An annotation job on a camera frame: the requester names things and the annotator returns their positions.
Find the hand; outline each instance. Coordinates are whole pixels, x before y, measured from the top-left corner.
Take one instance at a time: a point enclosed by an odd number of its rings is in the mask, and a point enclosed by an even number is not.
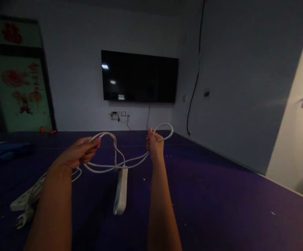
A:
[[[81,163],[89,162],[101,144],[101,138],[89,142],[92,137],[81,138],[65,150],[53,163],[54,166],[66,166],[75,169]]]
[[[163,139],[163,137],[158,133],[153,133],[153,130],[149,128],[146,148],[150,152],[151,159],[153,161],[164,159],[163,157],[164,141],[157,142],[160,139]]]

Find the black cable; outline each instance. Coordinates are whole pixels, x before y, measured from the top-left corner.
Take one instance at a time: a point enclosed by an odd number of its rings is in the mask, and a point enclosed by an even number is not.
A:
[[[128,126],[128,118],[129,118],[129,115],[127,116],[126,121],[125,121],[125,122],[122,122],[122,121],[121,121],[121,123],[124,123],[124,124],[125,124],[125,123],[127,122],[127,126]]]
[[[129,118],[130,116],[128,115],[127,116],[127,126],[128,126],[128,118]],[[128,126],[128,128],[130,129],[130,130],[132,130],[129,126]]]
[[[200,69],[200,38],[201,38],[201,26],[202,26],[202,23],[203,23],[203,16],[204,16],[204,7],[205,7],[205,0],[203,0],[203,8],[202,8],[202,11],[201,11],[200,28],[199,28],[198,72],[197,72],[196,83],[194,85],[194,89],[193,89],[193,93],[192,93],[192,97],[191,97],[191,101],[190,101],[189,111],[187,112],[187,118],[186,118],[186,131],[189,135],[191,135],[191,133],[189,132],[189,128],[188,128],[189,115],[190,115],[192,100],[193,100],[194,93],[196,91],[196,87],[197,87],[197,83],[198,83],[199,69]]]
[[[149,114],[150,114],[150,103],[151,102],[149,102],[149,111],[148,111],[148,119],[147,119],[147,127],[146,127],[146,130],[148,131],[148,121],[149,121]]]

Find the purple mat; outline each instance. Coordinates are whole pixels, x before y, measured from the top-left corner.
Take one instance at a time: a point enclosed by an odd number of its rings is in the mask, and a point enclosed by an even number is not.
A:
[[[127,159],[146,152],[142,146],[145,131],[113,133]],[[36,182],[64,148],[95,134],[17,133],[4,138],[37,143],[38,149],[0,166],[0,250],[21,250],[30,228],[14,228],[20,212],[11,212],[10,203]],[[302,197],[177,134],[165,144],[170,193],[184,250],[303,250]],[[109,138],[103,138],[93,162],[113,163],[111,145]],[[129,170],[126,210],[118,216],[112,212],[117,173],[82,169],[82,176],[73,183],[73,250],[146,250],[150,158]]]

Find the television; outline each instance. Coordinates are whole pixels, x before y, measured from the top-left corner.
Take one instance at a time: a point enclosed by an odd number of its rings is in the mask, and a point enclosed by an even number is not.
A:
[[[174,103],[178,59],[102,51],[104,100]]]

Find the door frame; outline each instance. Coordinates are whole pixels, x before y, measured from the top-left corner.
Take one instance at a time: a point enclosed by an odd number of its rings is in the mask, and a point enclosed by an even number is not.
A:
[[[35,24],[38,25],[36,20],[29,20],[29,19],[15,18],[15,17],[6,17],[6,16],[0,16],[0,19],[9,20],[9,21],[33,23],[33,24],[35,23]],[[47,63],[46,63],[46,59],[45,59],[44,49],[43,48],[37,48],[37,47],[20,46],[20,45],[0,44],[0,55],[40,59],[42,73],[43,73],[43,81],[44,81],[46,95],[47,95],[51,125],[52,125],[53,130],[57,130],[55,116],[54,116],[54,106],[53,106],[53,101],[52,101],[50,85],[49,85],[49,76],[48,76]],[[5,122],[3,113],[2,113],[1,105],[0,105],[0,133],[1,134],[8,133],[7,125],[6,125],[6,122]]]

